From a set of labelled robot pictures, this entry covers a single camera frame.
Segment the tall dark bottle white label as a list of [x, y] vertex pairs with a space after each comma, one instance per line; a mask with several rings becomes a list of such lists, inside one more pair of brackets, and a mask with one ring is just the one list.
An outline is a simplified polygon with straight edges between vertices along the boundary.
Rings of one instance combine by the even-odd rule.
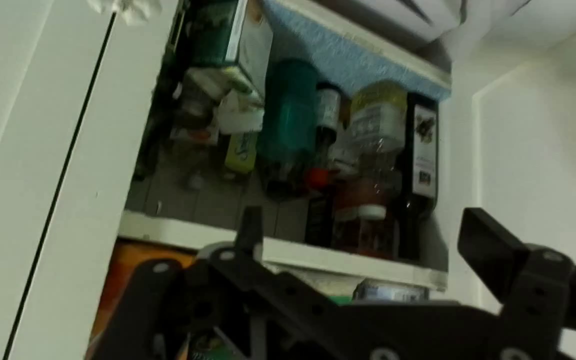
[[434, 212], [438, 199], [438, 103], [420, 93], [406, 99], [404, 148], [396, 166], [402, 175], [396, 200], [398, 255], [410, 261], [421, 258], [422, 221]]

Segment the white cloth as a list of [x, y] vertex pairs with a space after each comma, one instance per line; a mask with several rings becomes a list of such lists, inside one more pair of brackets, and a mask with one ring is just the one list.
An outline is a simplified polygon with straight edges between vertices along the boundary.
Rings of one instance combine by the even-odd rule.
[[98, 14], [115, 14], [130, 27], [148, 23], [162, 13], [162, 0], [86, 0]]

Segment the orange packet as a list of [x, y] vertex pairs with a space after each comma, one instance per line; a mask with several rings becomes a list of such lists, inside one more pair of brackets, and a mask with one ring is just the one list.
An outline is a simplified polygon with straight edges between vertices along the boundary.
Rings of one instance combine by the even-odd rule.
[[184, 267], [189, 267], [195, 260], [195, 252], [123, 238], [117, 240], [110, 257], [109, 268], [90, 332], [90, 347], [98, 340], [108, 325], [135, 268], [144, 261], [158, 258], [175, 259]]

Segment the white and red packet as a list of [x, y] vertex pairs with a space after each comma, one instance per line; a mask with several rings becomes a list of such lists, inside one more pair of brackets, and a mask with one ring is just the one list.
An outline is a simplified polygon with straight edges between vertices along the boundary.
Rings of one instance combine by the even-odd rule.
[[170, 139], [216, 146], [219, 134], [219, 128], [214, 119], [214, 106], [211, 102], [184, 99], [174, 110]]

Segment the blue shelf liner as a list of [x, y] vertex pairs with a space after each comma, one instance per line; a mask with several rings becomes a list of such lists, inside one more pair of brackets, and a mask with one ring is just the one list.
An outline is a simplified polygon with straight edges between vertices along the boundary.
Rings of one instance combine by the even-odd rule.
[[435, 101], [451, 96], [449, 71], [313, 0], [262, 0], [262, 7], [274, 32], [273, 62], [303, 60], [349, 95], [391, 80]]

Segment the dark bottle red cap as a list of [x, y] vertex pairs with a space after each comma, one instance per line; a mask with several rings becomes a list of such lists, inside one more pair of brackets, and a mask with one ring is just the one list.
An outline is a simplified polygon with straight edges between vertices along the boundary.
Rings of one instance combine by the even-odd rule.
[[321, 167], [313, 167], [308, 171], [305, 179], [311, 190], [311, 198], [308, 201], [304, 241], [308, 245], [330, 248], [334, 197], [330, 172]]

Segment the red jar white cap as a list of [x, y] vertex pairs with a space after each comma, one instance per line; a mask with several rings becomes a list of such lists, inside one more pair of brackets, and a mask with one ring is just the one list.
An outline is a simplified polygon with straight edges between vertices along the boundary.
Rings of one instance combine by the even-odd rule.
[[391, 196], [385, 194], [358, 206], [357, 251], [360, 255], [385, 260], [396, 257], [396, 220], [390, 205]]

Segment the clear bottle yellow cap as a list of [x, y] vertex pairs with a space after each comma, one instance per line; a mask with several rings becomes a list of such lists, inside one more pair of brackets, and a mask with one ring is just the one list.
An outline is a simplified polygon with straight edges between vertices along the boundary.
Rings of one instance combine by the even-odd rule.
[[366, 85], [350, 99], [350, 146], [358, 157], [352, 193], [361, 219], [385, 219], [398, 191], [395, 159], [405, 145], [406, 101], [407, 92], [393, 80]]

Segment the green and white box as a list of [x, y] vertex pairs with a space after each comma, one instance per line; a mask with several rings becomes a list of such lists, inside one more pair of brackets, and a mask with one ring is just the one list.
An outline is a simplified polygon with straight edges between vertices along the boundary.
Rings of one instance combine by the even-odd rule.
[[230, 91], [265, 100], [274, 31], [261, 0], [203, 0], [192, 21], [186, 75], [213, 100]]

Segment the small dark bottle white label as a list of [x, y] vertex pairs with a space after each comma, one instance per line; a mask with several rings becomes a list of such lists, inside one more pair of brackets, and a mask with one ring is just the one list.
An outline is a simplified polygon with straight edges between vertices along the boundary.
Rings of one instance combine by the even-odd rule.
[[329, 82], [317, 84], [316, 146], [328, 148], [338, 137], [339, 117], [343, 100], [342, 91]]

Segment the white cabinet door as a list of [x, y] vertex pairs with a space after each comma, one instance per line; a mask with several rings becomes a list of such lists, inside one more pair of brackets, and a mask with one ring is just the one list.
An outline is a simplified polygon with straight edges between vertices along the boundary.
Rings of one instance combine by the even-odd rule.
[[88, 0], [0, 0], [0, 360], [110, 22]]
[[83, 360], [179, 0], [112, 16], [3, 360]]
[[576, 263], [576, 34], [478, 98], [480, 203]]

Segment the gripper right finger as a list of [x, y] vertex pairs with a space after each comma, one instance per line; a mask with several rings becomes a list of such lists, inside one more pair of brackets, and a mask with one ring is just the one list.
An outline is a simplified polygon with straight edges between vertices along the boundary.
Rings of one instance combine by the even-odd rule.
[[524, 243], [481, 207], [462, 211], [457, 250], [501, 304], [486, 360], [574, 360], [560, 349], [576, 332], [576, 264], [541, 244]]

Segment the silver can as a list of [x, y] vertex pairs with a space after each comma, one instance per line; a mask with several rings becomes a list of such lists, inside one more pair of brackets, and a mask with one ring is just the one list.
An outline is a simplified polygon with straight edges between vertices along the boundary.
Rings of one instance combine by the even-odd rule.
[[427, 301], [429, 290], [416, 285], [365, 279], [355, 287], [352, 299], [354, 301], [414, 303]]

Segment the teal plastic container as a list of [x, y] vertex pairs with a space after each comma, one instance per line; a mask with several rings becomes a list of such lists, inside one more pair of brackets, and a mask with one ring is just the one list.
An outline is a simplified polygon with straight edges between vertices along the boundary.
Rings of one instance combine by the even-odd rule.
[[273, 64], [265, 84], [259, 155], [272, 163], [304, 161], [316, 145], [318, 71], [309, 62], [288, 58]]

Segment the yellow green packet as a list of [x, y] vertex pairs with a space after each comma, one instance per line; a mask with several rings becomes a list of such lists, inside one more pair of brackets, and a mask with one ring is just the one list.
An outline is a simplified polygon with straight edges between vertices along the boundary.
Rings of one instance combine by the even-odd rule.
[[224, 166], [234, 173], [249, 174], [256, 164], [258, 132], [235, 133], [230, 135]]

